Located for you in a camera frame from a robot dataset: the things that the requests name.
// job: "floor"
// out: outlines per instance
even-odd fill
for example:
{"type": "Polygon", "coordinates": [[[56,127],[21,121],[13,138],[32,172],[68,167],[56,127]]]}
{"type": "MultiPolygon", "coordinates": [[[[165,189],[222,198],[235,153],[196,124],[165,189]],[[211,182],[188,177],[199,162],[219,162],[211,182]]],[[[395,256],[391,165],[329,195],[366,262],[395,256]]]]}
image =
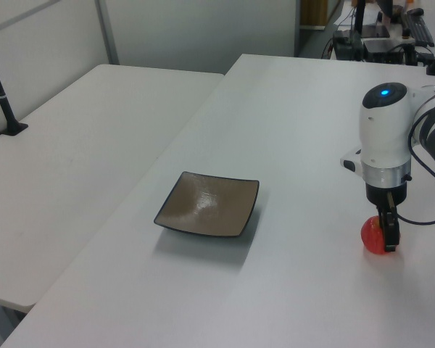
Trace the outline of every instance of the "floor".
{"type": "Polygon", "coordinates": [[[331,19],[328,21],[324,30],[301,30],[299,33],[299,55],[302,58],[320,59],[322,51],[327,42],[332,38],[337,26],[334,22],[340,17],[341,9],[344,0],[339,2],[339,5],[333,12],[331,19]]]}

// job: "brown ceramic plate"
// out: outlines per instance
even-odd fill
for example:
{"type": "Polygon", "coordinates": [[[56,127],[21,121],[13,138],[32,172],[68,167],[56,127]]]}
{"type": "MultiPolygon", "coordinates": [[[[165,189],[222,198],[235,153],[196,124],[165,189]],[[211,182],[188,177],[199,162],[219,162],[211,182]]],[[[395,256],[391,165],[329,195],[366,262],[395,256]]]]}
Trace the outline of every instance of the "brown ceramic plate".
{"type": "Polygon", "coordinates": [[[154,223],[180,232],[237,237],[248,223],[260,182],[183,172],[154,223]]]}

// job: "white wall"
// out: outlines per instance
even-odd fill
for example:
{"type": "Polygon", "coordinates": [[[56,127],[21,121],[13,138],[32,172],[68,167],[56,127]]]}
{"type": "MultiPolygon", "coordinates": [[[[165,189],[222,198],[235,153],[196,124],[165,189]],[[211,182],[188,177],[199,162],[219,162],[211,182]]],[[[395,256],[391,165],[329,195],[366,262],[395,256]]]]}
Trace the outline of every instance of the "white wall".
{"type": "Polygon", "coordinates": [[[0,78],[18,120],[102,63],[94,0],[60,0],[0,30],[0,78]]]}
{"type": "Polygon", "coordinates": [[[243,53],[292,57],[299,0],[104,0],[122,65],[226,73],[243,53]]]}

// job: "red fruit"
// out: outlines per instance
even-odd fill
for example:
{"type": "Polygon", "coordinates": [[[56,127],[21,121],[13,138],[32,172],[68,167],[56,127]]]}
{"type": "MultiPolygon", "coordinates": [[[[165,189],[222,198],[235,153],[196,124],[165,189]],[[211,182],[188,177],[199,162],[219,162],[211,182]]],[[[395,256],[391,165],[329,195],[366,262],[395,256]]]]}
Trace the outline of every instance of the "red fruit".
{"type": "Polygon", "coordinates": [[[373,254],[388,254],[384,250],[384,234],[378,216],[370,217],[361,228],[361,239],[364,247],[373,254]]]}

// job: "tabletop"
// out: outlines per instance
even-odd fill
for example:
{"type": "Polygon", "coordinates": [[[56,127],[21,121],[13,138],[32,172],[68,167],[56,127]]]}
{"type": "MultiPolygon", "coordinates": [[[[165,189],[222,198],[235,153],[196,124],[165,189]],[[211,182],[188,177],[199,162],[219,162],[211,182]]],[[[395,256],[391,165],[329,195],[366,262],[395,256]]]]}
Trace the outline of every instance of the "tabletop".
{"type": "Polygon", "coordinates": [[[100,65],[0,136],[0,305],[45,294],[222,77],[100,65]]]}
{"type": "MultiPolygon", "coordinates": [[[[386,81],[435,77],[242,56],[3,348],[435,347],[435,226],[403,223],[397,252],[365,251],[376,209],[339,164],[386,81]],[[153,223],[185,170],[260,181],[241,237],[153,223]]],[[[435,218],[434,181],[413,177],[399,211],[435,218]]]]}

